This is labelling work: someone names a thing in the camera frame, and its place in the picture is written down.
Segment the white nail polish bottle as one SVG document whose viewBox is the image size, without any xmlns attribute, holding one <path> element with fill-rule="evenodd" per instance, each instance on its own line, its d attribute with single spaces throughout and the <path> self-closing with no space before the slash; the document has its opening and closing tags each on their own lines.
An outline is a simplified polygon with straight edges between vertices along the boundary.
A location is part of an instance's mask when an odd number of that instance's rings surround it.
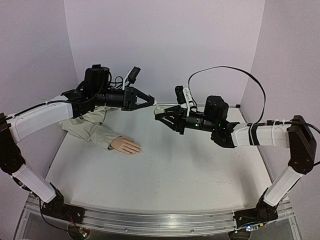
<svg viewBox="0 0 320 240">
<path fill-rule="evenodd" d="M 153 111 L 153 113 L 155 114 L 155 115 L 159 115 L 159 114 L 163 114 L 163 113 L 165 113 L 166 111 L 165 111 L 165 108 L 163 107 L 163 106 L 161 106 L 161 105 L 156 105 L 155 106 L 155 109 L 154 109 L 154 111 Z"/>
</svg>

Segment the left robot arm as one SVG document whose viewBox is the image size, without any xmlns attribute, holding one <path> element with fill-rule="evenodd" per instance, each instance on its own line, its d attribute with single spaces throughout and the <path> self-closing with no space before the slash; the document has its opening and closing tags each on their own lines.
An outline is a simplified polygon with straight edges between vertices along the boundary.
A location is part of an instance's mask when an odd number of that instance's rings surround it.
<svg viewBox="0 0 320 240">
<path fill-rule="evenodd" d="M 23 111 L 0 116 L 0 168 L 22 189 L 39 200 L 40 214 L 74 224 L 81 223 L 84 209 L 65 202 L 63 194 L 42 174 L 32 169 L 20 143 L 61 127 L 63 131 L 105 150 L 134 155 L 141 150 L 133 140 L 104 126 L 108 110 L 134 111 L 155 105 L 154 97 L 134 88 L 140 69 L 134 67 L 121 82 L 112 79 L 108 67 L 95 64 L 85 70 L 75 89 Z"/>
</svg>

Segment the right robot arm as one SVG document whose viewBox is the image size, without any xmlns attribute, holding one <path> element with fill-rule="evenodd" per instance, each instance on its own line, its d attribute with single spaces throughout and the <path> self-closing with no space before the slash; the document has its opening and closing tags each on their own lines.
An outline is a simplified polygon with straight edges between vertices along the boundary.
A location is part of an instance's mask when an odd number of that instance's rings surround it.
<svg viewBox="0 0 320 240">
<path fill-rule="evenodd" d="M 280 201 L 295 186 L 302 176 L 314 166 L 317 142 L 311 132 L 313 125 L 300 115 L 290 121 L 268 120 L 263 123 L 241 123 L 227 121 L 229 106 L 220 96 L 209 96 L 203 112 L 193 112 L 186 100 L 154 110 L 155 120 L 167 125 L 179 134 L 185 129 L 211 133 L 210 139 L 222 148 L 272 146 L 288 148 L 290 160 L 287 166 L 263 192 L 254 208 L 234 213 L 235 230 L 249 232 L 255 226 L 275 221 Z"/>
</svg>

